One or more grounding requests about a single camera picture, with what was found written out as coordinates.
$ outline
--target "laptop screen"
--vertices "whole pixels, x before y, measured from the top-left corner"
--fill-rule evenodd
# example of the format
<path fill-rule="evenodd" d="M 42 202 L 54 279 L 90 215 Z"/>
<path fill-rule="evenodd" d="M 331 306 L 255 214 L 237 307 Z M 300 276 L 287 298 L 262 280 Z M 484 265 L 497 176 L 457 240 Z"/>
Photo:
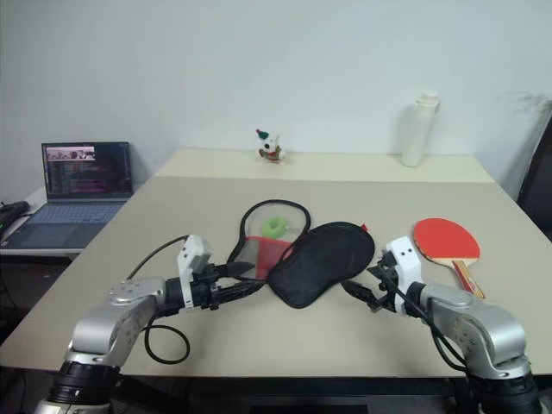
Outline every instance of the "laptop screen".
<path fill-rule="evenodd" d="M 42 162 L 48 199 L 132 195 L 128 142 L 42 144 Z"/>

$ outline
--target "laptop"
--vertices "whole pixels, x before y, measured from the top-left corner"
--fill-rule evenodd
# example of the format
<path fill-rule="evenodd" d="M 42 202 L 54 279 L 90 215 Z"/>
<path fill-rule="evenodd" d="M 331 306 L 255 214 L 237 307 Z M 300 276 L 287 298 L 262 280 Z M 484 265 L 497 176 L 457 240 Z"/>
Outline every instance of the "laptop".
<path fill-rule="evenodd" d="M 128 142 L 42 144 L 47 203 L 1 248 L 85 248 L 132 196 Z"/>

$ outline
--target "white water bottle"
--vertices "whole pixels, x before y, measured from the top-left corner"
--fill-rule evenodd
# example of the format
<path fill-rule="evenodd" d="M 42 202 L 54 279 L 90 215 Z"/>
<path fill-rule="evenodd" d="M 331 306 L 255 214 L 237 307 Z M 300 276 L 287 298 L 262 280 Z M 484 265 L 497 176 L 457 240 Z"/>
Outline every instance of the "white water bottle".
<path fill-rule="evenodd" d="M 400 162 L 404 165 L 419 166 L 422 162 L 438 106 L 439 97 L 433 93 L 424 93 L 416 100 L 408 122 L 408 130 L 404 133 L 400 155 Z"/>

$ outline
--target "white wall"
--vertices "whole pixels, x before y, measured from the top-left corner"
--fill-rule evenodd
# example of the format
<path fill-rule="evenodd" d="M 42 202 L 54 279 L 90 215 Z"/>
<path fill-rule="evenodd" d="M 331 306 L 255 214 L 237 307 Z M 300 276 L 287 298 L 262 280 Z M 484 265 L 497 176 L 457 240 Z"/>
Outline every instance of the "white wall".
<path fill-rule="evenodd" d="M 256 147 L 256 128 L 395 152 L 425 90 L 430 151 L 475 154 L 514 193 L 552 97 L 549 0 L 1 1 L 5 199 L 41 184 L 43 141 L 130 141 L 139 181 L 177 147 Z"/>

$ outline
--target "green ball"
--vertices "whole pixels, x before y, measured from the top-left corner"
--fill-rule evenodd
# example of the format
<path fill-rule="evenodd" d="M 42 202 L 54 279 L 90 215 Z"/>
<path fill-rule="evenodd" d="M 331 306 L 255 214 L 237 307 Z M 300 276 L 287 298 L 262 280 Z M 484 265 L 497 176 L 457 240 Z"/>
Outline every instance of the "green ball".
<path fill-rule="evenodd" d="M 262 224 L 261 233 L 269 239 L 279 239 L 287 230 L 287 220 L 283 217 L 269 218 Z"/>

